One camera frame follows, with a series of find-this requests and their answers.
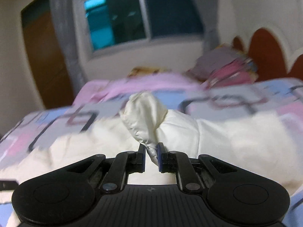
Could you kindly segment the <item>window with grey frame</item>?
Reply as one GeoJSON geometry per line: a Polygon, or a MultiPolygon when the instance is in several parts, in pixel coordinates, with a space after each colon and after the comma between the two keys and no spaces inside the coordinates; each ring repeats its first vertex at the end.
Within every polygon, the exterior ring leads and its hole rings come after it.
{"type": "Polygon", "coordinates": [[[77,0],[77,5],[92,55],[204,34],[193,0],[77,0]]]}

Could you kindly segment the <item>patterned grey blue pink bedspread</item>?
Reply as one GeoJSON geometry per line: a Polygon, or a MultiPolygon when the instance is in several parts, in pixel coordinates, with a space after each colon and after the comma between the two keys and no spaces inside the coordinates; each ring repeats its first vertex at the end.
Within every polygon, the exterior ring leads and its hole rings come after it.
{"type": "MultiPolygon", "coordinates": [[[[1,140],[1,167],[14,165],[27,157],[29,146],[49,147],[59,136],[78,133],[90,124],[90,117],[113,114],[129,98],[121,90],[109,92],[106,100],[98,96],[106,81],[88,82],[71,107],[33,112],[25,116],[1,140]]],[[[254,84],[212,88],[206,91],[154,91],[169,109],[176,109],[196,118],[223,121],[246,117],[261,111],[277,112],[302,155],[302,81],[273,79],[254,84]]]]}

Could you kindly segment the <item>stack of folded clothes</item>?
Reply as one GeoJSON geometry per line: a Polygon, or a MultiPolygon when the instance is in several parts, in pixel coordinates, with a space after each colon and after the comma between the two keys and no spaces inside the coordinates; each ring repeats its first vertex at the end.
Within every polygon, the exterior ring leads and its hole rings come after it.
{"type": "Polygon", "coordinates": [[[186,74],[204,83],[206,89],[252,84],[258,79],[253,60],[228,45],[204,52],[186,74]]]}

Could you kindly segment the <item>brown wooden door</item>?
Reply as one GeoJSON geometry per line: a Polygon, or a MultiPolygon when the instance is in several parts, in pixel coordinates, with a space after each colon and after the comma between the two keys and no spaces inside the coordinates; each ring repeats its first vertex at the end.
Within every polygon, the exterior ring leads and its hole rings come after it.
{"type": "Polygon", "coordinates": [[[47,109],[69,106],[74,95],[52,23],[49,0],[34,0],[21,11],[31,73],[47,109]]]}

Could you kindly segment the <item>pink blanket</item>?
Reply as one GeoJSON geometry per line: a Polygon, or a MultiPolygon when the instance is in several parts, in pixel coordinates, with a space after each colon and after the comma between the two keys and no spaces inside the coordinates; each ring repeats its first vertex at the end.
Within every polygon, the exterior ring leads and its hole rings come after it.
{"type": "Polygon", "coordinates": [[[76,95],[73,105],[100,103],[119,95],[142,91],[192,91],[204,90],[208,82],[199,82],[181,73],[166,72],[117,80],[92,80],[76,95]]]}

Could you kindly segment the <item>yellow patterned pillow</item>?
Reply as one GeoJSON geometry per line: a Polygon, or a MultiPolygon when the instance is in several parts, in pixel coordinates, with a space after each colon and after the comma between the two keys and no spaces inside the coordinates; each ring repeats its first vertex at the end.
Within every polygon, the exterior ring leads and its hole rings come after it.
{"type": "Polygon", "coordinates": [[[151,75],[151,74],[159,74],[159,73],[165,73],[170,72],[170,69],[167,68],[158,68],[158,67],[142,67],[138,66],[133,68],[130,73],[128,74],[128,77],[136,77],[136,76],[143,76],[143,75],[151,75]]]}

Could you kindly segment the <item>red white scalloped headboard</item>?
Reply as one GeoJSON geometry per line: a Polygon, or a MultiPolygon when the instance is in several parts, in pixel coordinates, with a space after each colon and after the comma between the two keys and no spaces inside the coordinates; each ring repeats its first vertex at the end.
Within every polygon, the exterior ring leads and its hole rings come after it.
{"type": "Polygon", "coordinates": [[[247,49],[240,36],[234,37],[232,47],[245,53],[256,64],[258,82],[286,77],[302,80],[302,48],[290,53],[282,36],[268,28],[257,29],[247,49]]]}

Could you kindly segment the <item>grey curtain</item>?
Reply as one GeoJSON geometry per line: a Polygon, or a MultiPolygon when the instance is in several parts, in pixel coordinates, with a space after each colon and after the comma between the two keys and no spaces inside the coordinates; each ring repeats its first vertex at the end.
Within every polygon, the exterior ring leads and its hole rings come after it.
{"type": "Polygon", "coordinates": [[[86,84],[86,76],[77,51],[73,3],[72,0],[49,0],[49,3],[56,38],[64,56],[73,94],[77,95],[86,84]]]}
{"type": "Polygon", "coordinates": [[[204,52],[215,49],[219,43],[218,2],[219,0],[193,0],[204,27],[204,52]]]}

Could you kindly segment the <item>grey left curtain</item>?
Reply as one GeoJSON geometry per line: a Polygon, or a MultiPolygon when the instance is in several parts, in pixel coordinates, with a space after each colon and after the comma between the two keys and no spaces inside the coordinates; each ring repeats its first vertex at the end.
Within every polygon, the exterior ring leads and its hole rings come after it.
{"type": "Polygon", "coordinates": [[[49,0],[49,3],[56,38],[64,56],[73,94],[77,95],[86,84],[86,76],[77,51],[73,3],[72,0],[49,0]]]}

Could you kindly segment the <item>grey right curtain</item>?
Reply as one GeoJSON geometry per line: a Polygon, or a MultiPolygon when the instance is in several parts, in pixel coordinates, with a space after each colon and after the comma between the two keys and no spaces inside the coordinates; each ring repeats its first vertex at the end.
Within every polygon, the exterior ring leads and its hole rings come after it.
{"type": "Polygon", "coordinates": [[[193,0],[204,27],[204,52],[215,49],[219,43],[218,2],[219,0],[193,0]]]}

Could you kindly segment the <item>white puffy down jacket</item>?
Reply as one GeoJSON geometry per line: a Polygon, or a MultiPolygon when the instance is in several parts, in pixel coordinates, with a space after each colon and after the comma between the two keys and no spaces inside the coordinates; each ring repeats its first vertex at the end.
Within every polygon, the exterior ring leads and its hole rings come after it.
{"type": "Polygon", "coordinates": [[[130,96],[117,116],[29,146],[1,169],[18,182],[1,191],[11,203],[8,226],[289,226],[283,219],[302,189],[302,162],[276,112],[210,121],[170,110],[150,93],[130,96]],[[185,153],[199,191],[181,191],[174,173],[159,172],[157,144],[185,153]],[[103,162],[146,147],[145,171],[120,192],[102,191],[103,162]]]}

